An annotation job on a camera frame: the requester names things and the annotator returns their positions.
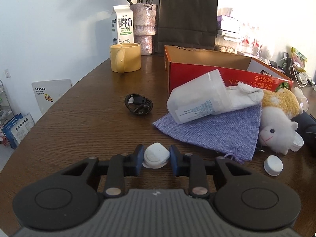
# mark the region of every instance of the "yellow fuzzy fabric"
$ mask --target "yellow fuzzy fabric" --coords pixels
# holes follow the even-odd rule
[[[263,89],[262,107],[277,107],[292,119],[299,114],[300,105],[295,95],[288,89],[282,88],[277,92]]]

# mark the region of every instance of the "black paper bag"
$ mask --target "black paper bag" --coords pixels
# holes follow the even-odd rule
[[[158,53],[165,45],[214,50],[217,0],[160,0]]]

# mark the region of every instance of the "vase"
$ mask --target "vase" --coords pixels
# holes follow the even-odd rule
[[[156,34],[157,5],[135,3],[130,5],[134,19],[134,42],[141,45],[141,54],[153,53],[153,35]]]

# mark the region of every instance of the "tissue box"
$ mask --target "tissue box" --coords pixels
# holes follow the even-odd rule
[[[236,86],[243,82],[272,92],[291,89],[293,80],[263,62],[243,55],[178,46],[165,46],[165,67],[168,92],[207,72],[218,69],[224,84]]]
[[[240,21],[230,16],[217,16],[217,29],[239,33]]]

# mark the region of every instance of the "mug handle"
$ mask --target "mug handle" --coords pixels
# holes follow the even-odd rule
[[[115,58],[116,70],[118,73],[124,73],[124,60],[125,60],[125,49],[120,49]]]

